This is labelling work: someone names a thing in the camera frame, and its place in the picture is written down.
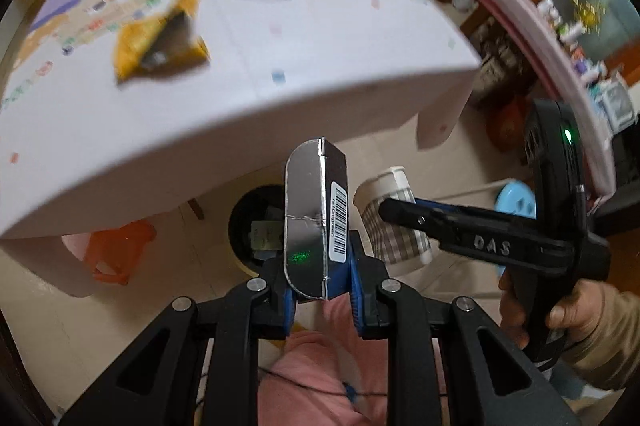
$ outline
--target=sleeve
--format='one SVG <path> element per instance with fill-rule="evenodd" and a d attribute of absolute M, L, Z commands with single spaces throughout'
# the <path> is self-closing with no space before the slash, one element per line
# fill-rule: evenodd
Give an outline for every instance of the sleeve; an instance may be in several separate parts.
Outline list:
<path fill-rule="evenodd" d="M 606 283 L 600 287 L 604 305 L 598 326 L 562 358 L 593 386 L 619 390 L 640 365 L 640 298 Z"/>

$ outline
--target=silver screw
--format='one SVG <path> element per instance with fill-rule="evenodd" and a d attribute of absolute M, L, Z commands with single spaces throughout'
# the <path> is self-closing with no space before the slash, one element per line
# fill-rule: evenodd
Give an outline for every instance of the silver screw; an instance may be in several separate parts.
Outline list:
<path fill-rule="evenodd" d="M 180 296 L 171 303 L 171 307 L 174 311 L 183 312 L 191 307 L 191 300 L 186 296 Z"/>
<path fill-rule="evenodd" d="M 469 296 L 461 296 L 456 300 L 456 307 L 458 307 L 461 311 L 470 312 L 474 308 L 476 308 L 476 302 L 473 301 Z"/>
<path fill-rule="evenodd" d="M 402 288 L 402 284 L 393 278 L 387 278 L 382 282 L 382 289 L 387 292 L 398 292 Z"/>
<path fill-rule="evenodd" d="M 262 278 L 251 278 L 247 283 L 246 287 L 253 292 L 264 291 L 267 288 L 267 282 L 265 282 Z"/>

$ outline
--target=beige floor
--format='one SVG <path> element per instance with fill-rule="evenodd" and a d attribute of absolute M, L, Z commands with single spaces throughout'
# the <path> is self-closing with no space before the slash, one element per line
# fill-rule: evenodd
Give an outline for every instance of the beige floor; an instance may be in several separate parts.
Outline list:
<path fill-rule="evenodd" d="M 423 197 L 526 174 L 514 156 L 492 148 L 482 117 L 472 110 L 465 111 L 439 148 L 418 152 L 414 131 L 412 120 L 392 132 L 340 143 L 348 158 L 350 194 L 365 178 L 391 165 L 404 165 L 412 189 Z M 172 298 L 219 297 L 245 279 L 226 244 L 225 215 L 238 194 L 235 189 L 224 186 L 199 198 L 204 222 L 197 221 L 186 205 L 153 216 L 158 237 L 129 284 L 104 285 L 91 297 L 62 294 L 0 253 L 0 308 L 27 371 L 53 409 L 68 408 Z M 489 205 L 492 196 L 480 194 L 471 202 Z M 362 227 L 356 211 L 351 212 L 351 226 Z M 442 253 L 408 281 L 424 294 L 443 299 L 460 293 L 479 295 L 483 307 L 497 316 L 494 266 Z M 297 319 L 303 325 L 314 326 L 314 315 L 312 308 L 299 306 Z M 278 351 L 265 343 L 260 355 L 268 362 Z"/>

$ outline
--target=pink pants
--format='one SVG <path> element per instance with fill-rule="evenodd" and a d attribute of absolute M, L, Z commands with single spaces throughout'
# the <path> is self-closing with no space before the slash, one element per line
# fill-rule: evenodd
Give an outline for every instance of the pink pants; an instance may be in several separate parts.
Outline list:
<path fill-rule="evenodd" d="M 386 393 L 386 340 L 364 341 L 358 337 L 349 295 L 326 301 L 322 314 L 332 336 L 354 357 L 360 369 L 359 393 Z M 271 369 L 296 382 L 327 392 L 345 393 L 338 372 L 338 358 L 324 334 L 304 330 L 287 340 L 285 353 Z M 365 417 L 353 409 L 346 395 L 326 395 L 305 390 L 279 378 L 265 375 L 258 389 L 260 426 L 383 426 L 386 397 L 367 397 L 370 410 Z"/>

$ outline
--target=barcode sticker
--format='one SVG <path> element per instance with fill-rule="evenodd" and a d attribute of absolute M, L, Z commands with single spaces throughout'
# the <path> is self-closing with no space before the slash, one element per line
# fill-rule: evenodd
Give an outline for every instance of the barcode sticker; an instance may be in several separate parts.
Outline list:
<path fill-rule="evenodd" d="M 347 192 L 336 182 L 331 183 L 329 260 L 347 261 Z"/>

